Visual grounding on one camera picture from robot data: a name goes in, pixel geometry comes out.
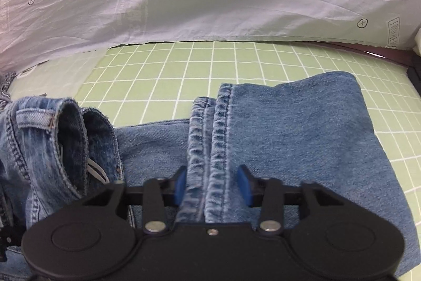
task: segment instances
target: silver screw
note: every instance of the silver screw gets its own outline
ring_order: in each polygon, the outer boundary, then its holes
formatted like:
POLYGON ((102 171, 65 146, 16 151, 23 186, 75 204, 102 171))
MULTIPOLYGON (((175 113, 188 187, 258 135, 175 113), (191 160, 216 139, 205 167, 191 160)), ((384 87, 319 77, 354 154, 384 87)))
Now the silver screw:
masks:
POLYGON ((207 233, 209 236, 216 236, 217 234, 219 234, 219 231, 216 229, 209 229, 207 233))
POLYGON ((281 223, 275 220, 265 220, 260 223, 260 228, 266 232, 275 232, 281 228, 281 223))
POLYGON ((159 220, 152 220, 145 224, 145 229, 152 233, 157 233, 165 230, 167 226, 164 222, 159 220))

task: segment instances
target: green checkered surface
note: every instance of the green checkered surface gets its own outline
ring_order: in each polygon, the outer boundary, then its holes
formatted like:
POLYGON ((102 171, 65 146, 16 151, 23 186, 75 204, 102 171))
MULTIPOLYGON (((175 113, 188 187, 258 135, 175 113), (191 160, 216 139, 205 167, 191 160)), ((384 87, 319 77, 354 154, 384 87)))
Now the green checkered surface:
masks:
MULTIPOLYGON (((405 68, 355 53, 300 43, 177 42, 111 48, 76 95, 114 126, 188 118, 198 96, 219 86, 275 86, 324 73, 357 78, 375 133, 411 207, 421 240, 421 98, 405 68)), ((416 267, 401 280, 421 280, 416 267)))

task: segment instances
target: blue denim jeans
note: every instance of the blue denim jeans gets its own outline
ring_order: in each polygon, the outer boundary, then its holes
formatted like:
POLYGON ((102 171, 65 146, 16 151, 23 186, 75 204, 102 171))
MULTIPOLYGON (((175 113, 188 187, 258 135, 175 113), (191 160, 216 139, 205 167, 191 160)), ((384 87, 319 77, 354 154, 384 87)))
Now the blue denim jeans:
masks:
MULTIPOLYGON (((187 189, 169 221, 256 223, 236 182, 246 164, 285 184, 315 181, 394 223, 405 238, 397 276, 420 263, 413 219, 391 165, 373 132, 355 78, 332 72, 276 87, 222 84, 217 99, 198 98, 189 120, 113 129, 95 109, 71 99, 22 98, 0 113, 0 186, 4 220, 30 227, 102 184, 87 159, 110 181, 129 186, 169 177, 188 166, 187 189)), ((139 207, 128 220, 140 226, 139 207)), ((287 206, 285 222, 298 221, 287 206)), ((10 247, 0 279, 30 271, 10 247)))

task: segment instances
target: gray cloth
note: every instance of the gray cloth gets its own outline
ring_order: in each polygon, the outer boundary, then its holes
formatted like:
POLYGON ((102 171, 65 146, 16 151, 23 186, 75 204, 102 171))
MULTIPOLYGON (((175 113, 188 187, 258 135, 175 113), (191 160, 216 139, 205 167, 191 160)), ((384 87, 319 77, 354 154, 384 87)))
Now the gray cloth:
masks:
POLYGON ((0 111, 10 102, 10 94, 7 91, 15 76, 16 72, 6 72, 0 75, 0 111))

